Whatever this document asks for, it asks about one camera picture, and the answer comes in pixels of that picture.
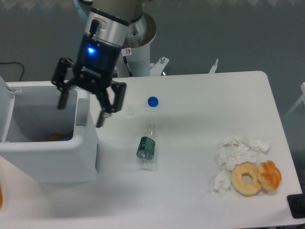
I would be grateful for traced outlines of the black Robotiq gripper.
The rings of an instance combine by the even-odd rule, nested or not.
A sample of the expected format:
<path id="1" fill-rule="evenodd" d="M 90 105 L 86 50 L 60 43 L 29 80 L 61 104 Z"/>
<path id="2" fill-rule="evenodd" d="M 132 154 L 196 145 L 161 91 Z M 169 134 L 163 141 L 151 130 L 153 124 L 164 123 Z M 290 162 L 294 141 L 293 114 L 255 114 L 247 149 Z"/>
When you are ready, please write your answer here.
<path id="1" fill-rule="evenodd" d="M 96 127 L 102 127 L 104 120 L 122 109 L 126 92 L 126 83 L 115 82 L 112 74 L 121 52 L 121 46 L 108 42 L 102 42 L 84 34 L 81 39 L 76 63 L 70 58 L 60 58 L 55 68 L 51 83 L 60 91 L 60 98 L 57 109 L 66 107 L 69 90 L 77 86 L 92 94 L 95 94 L 101 111 Z M 74 78 L 65 82 L 69 69 L 72 69 Z M 113 103 L 111 104 L 107 88 L 111 86 L 114 92 Z"/>

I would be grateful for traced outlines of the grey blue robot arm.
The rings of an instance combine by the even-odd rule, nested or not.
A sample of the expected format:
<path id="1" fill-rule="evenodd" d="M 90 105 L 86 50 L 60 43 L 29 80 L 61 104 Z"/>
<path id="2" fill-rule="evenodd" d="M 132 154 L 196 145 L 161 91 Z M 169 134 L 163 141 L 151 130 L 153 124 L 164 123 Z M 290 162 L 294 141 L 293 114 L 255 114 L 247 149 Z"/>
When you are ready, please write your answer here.
<path id="1" fill-rule="evenodd" d="M 138 5 L 137 0 L 92 2 L 76 62 L 60 58 L 51 80 L 61 93 L 59 110 L 75 86 L 96 95 L 101 106 L 97 128 L 121 110 L 126 84 L 113 81 L 112 75 Z"/>

